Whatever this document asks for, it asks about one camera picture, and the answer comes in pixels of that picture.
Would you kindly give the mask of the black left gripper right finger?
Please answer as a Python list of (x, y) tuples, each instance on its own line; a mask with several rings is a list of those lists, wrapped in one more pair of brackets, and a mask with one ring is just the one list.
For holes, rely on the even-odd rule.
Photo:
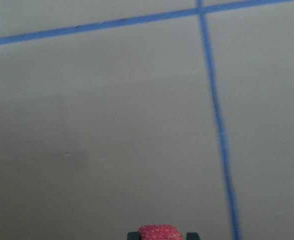
[(187, 232), (186, 240), (200, 240), (200, 236), (196, 232)]

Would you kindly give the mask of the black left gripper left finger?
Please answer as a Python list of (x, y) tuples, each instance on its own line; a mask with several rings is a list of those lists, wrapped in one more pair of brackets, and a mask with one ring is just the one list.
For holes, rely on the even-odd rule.
[(132, 231), (127, 233), (127, 240), (140, 240), (140, 234), (138, 231)]

